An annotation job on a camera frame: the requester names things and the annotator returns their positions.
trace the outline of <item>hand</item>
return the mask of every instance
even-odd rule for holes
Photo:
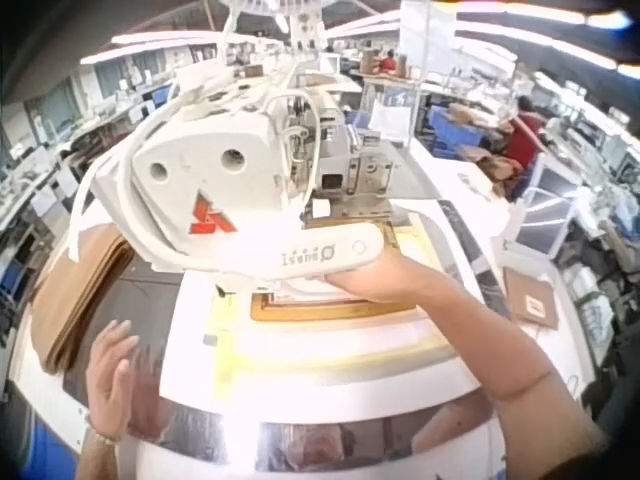
[[[427,267],[385,248],[377,260],[356,270],[327,275],[325,280],[351,295],[376,303],[413,302]]]
[[[132,372],[127,356],[139,337],[129,336],[131,322],[115,320],[98,334],[89,356],[87,394],[89,421],[94,430],[117,441],[131,416]]]
[[[129,429],[140,438],[160,439],[173,416],[173,403],[160,396],[161,369],[162,355],[152,359],[148,346],[136,356]]]

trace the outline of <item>red shirt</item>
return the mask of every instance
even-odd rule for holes
[[[530,113],[519,113],[518,116],[534,135],[538,135],[538,131],[543,126],[542,119]],[[505,156],[513,158],[526,170],[533,161],[538,147],[516,122],[512,120],[511,125],[514,130],[513,135],[511,135],[511,140],[509,140],[509,144],[507,145]]]
[[[381,72],[393,72],[396,69],[396,61],[391,57],[384,57],[380,61]]]

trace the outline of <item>red logo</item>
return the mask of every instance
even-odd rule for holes
[[[197,222],[191,224],[191,235],[210,235],[218,229],[223,232],[235,232],[236,228],[225,215],[211,208],[211,202],[198,192],[196,203],[193,206],[193,216]]]

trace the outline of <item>bracelet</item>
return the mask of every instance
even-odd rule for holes
[[[101,443],[107,445],[108,447],[115,447],[120,440],[112,440],[111,438],[105,437],[104,435],[99,433],[93,425],[91,425],[90,421],[87,422],[87,427],[94,437],[96,437]]]

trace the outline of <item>brown leather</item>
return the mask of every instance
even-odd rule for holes
[[[39,279],[31,301],[31,340],[44,371],[69,369],[87,326],[134,251],[114,225],[80,234],[80,262],[62,255]]]

